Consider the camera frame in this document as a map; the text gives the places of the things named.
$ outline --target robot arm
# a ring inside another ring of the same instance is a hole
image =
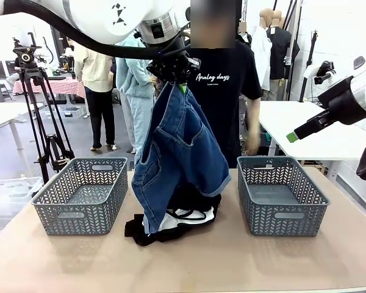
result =
[[[332,62],[325,61],[321,66],[310,65],[305,78],[315,77],[315,83],[328,80],[330,88],[318,99],[323,112],[294,129],[287,138],[290,142],[304,139],[339,121],[352,125],[366,118],[366,60],[359,57],[354,61],[354,75],[338,78]],[[366,180],[366,149],[361,157],[357,175]]]
[[[200,62],[185,56],[180,38],[188,24],[189,0],[0,0],[0,15],[24,12],[54,26],[82,46],[112,57],[157,60],[156,76],[180,76]],[[137,28],[147,48],[115,46]],[[177,67],[183,73],[161,73],[165,59],[180,56]]]

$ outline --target pink checkered tablecloth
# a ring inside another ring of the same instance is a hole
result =
[[[85,99],[85,89],[82,82],[79,82],[76,79],[66,78],[61,81],[49,81],[51,89],[53,93],[62,93],[67,95],[77,95],[81,98]],[[31,81],[32,90],[34,93],[41,93],[42,89],[40,86],[36,87],[34,83]],[[13,93],[23,93],[22,83],[20,81],[16,81],[13,86]]]

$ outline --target light blue hoodie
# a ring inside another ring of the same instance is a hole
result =
[[[144,48],[139,38],[131,33],[119,46]],[[148,60],[117,58],[117,89],[128,96],[153,98],[154,87],[146,70]]]

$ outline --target printed text on t-shirt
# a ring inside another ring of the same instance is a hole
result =
[[[208,74],[207,76],[202,76],[201,73],[198,73],[198,75],[196,76],[196,81],[201,81],[201,80],[205,80],[205,81],[211,81],[213,82],[215,79],[217,80],[222,80],[222,81],[228,81],[231,77],[229,75],[221,75],[221,73],[215,77],[215,76],[212,76],[210,74]]]

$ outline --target white wall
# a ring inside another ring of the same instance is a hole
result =
[[[298,100],[302,88],[303,73],[310,50],[311,35],[318,31],[313,63],[333,61],[338,73],[352,74],[353,60],[366,58],[366,0],[304,0],[298,44],[301,52],[295,61],[290,98]],[[318,96],[328,88],[308,81],[305,97]],[[357,123],[366,131],[366,119]],[[357,194],[366,200],[366,182],[359,179],[355,170],[358,161],[343,162],[339,171],[341,178]]]
[[[53,52],[54,61],[50,66],[57,67],[59,65],[56,47],[51,33],[50,25],[44,21],[36,18],[32,15],[25,13],[17,13],[14,15],[0,16],[0,61],[3,63],[6,60],[15,60],[16,54],[13,50],[12,37],[17,38],[22,45],[29,46],[31,44],[31,38],[27,35],[28,32],[33,32],[35,41],[38,46],[42,46],[43,49],[36,51],[36,54],[43,54],[48,56],[46,59],[49,62],[51,60],[50,52],[46,49],[42,37],[45,37],[46,42]],[[5,73],[8,75],[7,69],[4,66]]]

